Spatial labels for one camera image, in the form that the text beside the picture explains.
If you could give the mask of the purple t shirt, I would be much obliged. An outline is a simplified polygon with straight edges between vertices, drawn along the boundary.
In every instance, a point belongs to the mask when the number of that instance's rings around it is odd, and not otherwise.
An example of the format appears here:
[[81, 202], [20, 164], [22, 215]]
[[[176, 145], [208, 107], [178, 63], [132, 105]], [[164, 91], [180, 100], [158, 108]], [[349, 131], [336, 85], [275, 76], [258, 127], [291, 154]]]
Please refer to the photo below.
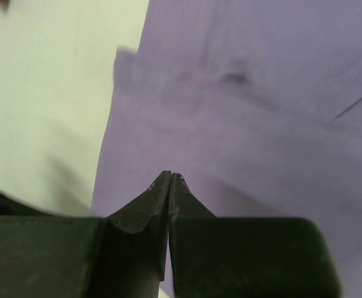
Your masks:
[[218, 215], [311, 219], [362, 297], [362, 1], [150, 1], [116, 53], [93, 212], [163, 170]]

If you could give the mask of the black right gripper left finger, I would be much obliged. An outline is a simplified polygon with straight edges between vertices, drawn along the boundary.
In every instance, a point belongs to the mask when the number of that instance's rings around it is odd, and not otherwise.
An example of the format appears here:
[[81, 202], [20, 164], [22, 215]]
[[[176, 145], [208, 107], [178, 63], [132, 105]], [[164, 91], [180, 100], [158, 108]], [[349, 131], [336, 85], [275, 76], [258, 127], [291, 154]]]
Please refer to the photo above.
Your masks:
[[108, 217], [0, 216], [0, 297], [157, 297], [171, 173]]

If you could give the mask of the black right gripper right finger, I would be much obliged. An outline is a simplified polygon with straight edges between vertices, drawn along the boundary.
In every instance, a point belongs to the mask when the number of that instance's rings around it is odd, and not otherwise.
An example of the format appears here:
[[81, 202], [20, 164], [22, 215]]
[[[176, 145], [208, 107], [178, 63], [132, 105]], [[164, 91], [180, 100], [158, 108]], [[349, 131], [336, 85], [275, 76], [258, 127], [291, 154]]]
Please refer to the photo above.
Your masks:
[[176, 297], [340, 297], [319, 229], [303, 218], [217, 217], [171, 177], [169, 248]]

